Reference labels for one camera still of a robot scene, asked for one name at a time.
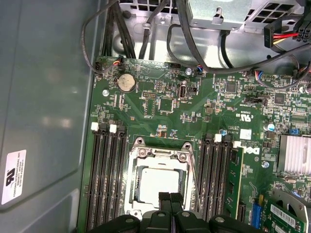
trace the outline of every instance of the screw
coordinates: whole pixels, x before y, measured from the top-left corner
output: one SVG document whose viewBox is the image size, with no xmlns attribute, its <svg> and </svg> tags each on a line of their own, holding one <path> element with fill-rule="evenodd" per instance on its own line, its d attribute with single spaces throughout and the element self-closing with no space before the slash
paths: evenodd
<svg viewBox="0 0 311 233">
<path fill-rule="evenodd" d="M 191 68 L 187 68 L 187 69 L 185 70 L 185 74 L 191 75 L 191 74 L 192 74 L 192 69 L 191 69 Z"/>
<path fill-rule="evenodd" d="M 103 96 L 105 96 L 105 97 L 109 96 L 109 91 L 105 89 L 105 90 L 103 91 Z"/>
<path fill-rule="evenodd" d="M 225 222 L 225 220 L 222 217 L 215 218 L 216 222 Z"/>
<path fill-rule="evenodd" d="M 161 21 L 161 24 L 165 24 L 166 18 L 165 17 L 161 17 L 160 21 Z"/>
<path fill-rule="evenodd" d="M 269 164 L 269 162 L 267 162 L 267 161 L 263 161 L 263 162 L 261 163 L 261 166 L 262 166 L 263 168 L 268 168 L 268 167 L 270 166 L 270 164 Z"/>
<path fill-rule="evenodd" d="M 181 153 L 181 154 L 179 155 L 179 159 L 180 159 L 181 161 L 185 161 L 185 160 L 187 159 L 187 156 L 186 156 L 184 153 Z"/>
<path fill-rule="evenodd" d="M 184 216 L 184 217 L 189 217 L 190 216 L 190 214 L 188 212 L 182 212 L 181 215 Z"/>
<path fill-rule="evenodd" d="M 140 157 L 146 156 L 146 150 L 140 149 L 140 150 L 138 151 L 138 155 L 139 155 Z"/>
</svg>

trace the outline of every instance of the wire bundle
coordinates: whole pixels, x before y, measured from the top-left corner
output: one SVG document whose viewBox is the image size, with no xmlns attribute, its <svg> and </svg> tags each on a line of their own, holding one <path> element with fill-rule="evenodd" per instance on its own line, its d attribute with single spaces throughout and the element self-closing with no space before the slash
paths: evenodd
<svg viewBox="0 0 311 233">
<path fill-rule="evenodd" d="M 274 39 L 273 44 L 276 45 L 276 44 L 286 40 L 287 38 L 290 38 L 290 37 L 293 37 L 293 36 L 298 36 L 298 33 L 288 33 L 288 34 L 274 35 L 273 36 L 273 39 Z"/>
<path fill-rule="evenodd" d="M 262 86 L 272 89 L 272 90 L 287 90 L 292 87 L 297 86 L 301 81 L 305 80 L 308 76 L 308 74 L 311 72 L 311 62 L 309 62 L 308 66 L 304 69 L 304 71 L 300 72 L 298 76 L 300 76 L 295 82 L 293 82 L 290 85 L 282 86 L 282 87 L 275 87 L 275 86 L 268 86 L 261 80 L 261 76 L 263 74 L 263 71 L 255 71 L 255 80 Z"/>
<path fill-rule="evenodd" d="M 280 55 L 277 55 L 277 56 L 272 57 L 270 59 L 267 59 L 265 61 L 257 62 L 255 64 L 242 66 L 242 67 L 236 67 L 236 68 L 211 68 L 211 67 L 208 67 L 206 65 L 204 59 L 202 58 L 202 56 L 201 56 L 201 54 L 200 54 L 200 52 L 199 52 L 199 50 L 198 50 L 198 48 L 194 42 L 193 36 L 191 34 L 191 31 L 190 31 L 190 25 L 188 22 L 188 16 L 187 16 L 185 2 L 183 0 L 176 0 L 176 4 L 177 4 L 177 8 L 178 8 L 178 16 L 179 16 L 180 26 L 181 26 L 182 31 L 184 33 L 188 48 L 190 49 L 194 58 L 198 61 L 199 64 L 202 65 L 203 69 L 208 73 L 229 74 L 229 73 L 240 72 L 240 71 L 248 71 L 248 70 L 251 70 L 254 68 L 269 65 L 269 64 L 271 64 L 271 63 L 273 63 L 279 59 L 282 59 L 288 55 L 291 55 L 295 52 L 301 52 L 301 51 L 311 49 L 311 45 L 306 44 L 306 45 L 302 45 L 300 47 L 297 47 L 295 49 L 289 50 L 287 52 L 284 52 L 283 54 L 280 54 Z M 169 32 L 168 32 L 168 39 L 169 40 L 167 41 L 167 43 L 170 43 L 171 37 L 172 37 L 172 35 L 169 35 Z"/>
</svg>

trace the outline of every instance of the blue connector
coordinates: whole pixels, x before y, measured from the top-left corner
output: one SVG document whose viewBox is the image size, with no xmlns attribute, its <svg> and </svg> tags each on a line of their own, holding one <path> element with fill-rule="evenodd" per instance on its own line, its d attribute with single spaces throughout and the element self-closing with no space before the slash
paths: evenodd
<svg viewBox="0 0 311 233">
<path fill-rule="evenodd" d="M 257 229 L 260 228 L 260 215 L 262 207 L 258 203 L 253 204 L 251 225 Z"/>
</svg>

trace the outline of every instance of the cable clip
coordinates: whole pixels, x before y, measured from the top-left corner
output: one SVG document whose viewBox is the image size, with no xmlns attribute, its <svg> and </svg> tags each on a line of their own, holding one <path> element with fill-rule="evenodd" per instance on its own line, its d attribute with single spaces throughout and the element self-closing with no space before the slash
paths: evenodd
<svg viewBox="0 0 311 233">
<path fill-rule="evenodd" d="M 144 23 L 144 24 L 142 25 L 142 28 L 151 31 L 151 23 Z"/>
</svg>

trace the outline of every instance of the red wire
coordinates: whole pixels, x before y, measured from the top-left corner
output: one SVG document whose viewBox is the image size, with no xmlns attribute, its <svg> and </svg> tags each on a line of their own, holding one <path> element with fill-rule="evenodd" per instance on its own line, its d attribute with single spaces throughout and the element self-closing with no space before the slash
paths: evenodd
<svg viewBox="0 0 311 233">
<path fill-rule="evenodd" d="M 292 36 L 298 36 L 298 33 L 289 33 L 289 34 L 283 34 L 283 35 L 274 35 L 274 39 L 281 39 L 281 38 L 287 38 Z"/>
</svg>

